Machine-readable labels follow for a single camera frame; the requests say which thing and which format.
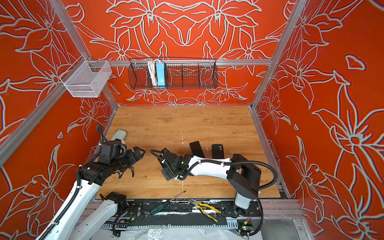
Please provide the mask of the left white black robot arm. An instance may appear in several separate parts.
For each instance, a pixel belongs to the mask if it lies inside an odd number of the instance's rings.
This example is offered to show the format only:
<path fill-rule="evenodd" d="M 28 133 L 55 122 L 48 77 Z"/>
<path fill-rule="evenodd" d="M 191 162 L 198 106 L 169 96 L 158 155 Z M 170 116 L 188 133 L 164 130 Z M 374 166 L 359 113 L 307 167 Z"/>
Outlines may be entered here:
<path fill-rule="evenodd" d="M 100 135 L 99 150 L 91 160 L 76 169 L 76 181 L 71 192 L 49 225 L 37 237 L 39 240 L 90 240 L 103 224 L 117 225 L 117 218 L 131 211 L 133 218 L 137 210 L 127 203 L 126 195 L 111 192 L 102 198 L 101 205 L 90 214 L 79 226 L 77 222 L 94 195 L 99 191 L 107 178 L 117 174 L 120 178 L 126 170 L 133 170 L 133 165 L 140 161 L 145 150 L 139 147 L 128 149 L 121 136 L 108 141 L 101 125 L 97 125 Z"/>

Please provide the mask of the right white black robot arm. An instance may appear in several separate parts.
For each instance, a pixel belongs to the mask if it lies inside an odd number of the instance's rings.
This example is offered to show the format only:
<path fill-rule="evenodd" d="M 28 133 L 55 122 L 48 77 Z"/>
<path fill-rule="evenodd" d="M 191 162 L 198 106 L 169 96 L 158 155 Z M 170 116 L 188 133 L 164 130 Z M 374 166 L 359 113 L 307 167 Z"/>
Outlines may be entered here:
<path fill-rule="evenodd" d="M 206 159 L 195 155 L 178 156 L 167 149 L 150 150 L 150 153 L 159 160 L 162 173 L 168 181 L 184 181 L 189 176 L 209 176 L 228 181 L 236 190 L 235 206 L 243 210 L 259 199 L 259 191 L 273 186 L 278 180 L 278 173 L 272 166 L 249 161 L 239 154 L 227 159 Z M 273 174 L 273 179 L 264 185 L 261 185 L 260 167 Z"/>

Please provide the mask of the black phone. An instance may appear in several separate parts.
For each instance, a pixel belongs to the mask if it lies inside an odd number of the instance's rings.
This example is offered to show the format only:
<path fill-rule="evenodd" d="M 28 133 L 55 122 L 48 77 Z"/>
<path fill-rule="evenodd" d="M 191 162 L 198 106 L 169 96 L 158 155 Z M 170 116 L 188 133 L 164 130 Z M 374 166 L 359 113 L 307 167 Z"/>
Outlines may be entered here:
<path fill-rule="evenodd" d="M 195 141 L 195 142 L 190 143 L 190 148 L 191 148 L 192 154 L 194 156 L 197 156 L 200 158 L 205 158 L 205 154 L 203 152 L 203 149 L 202 149 L 199 141 Z"/>

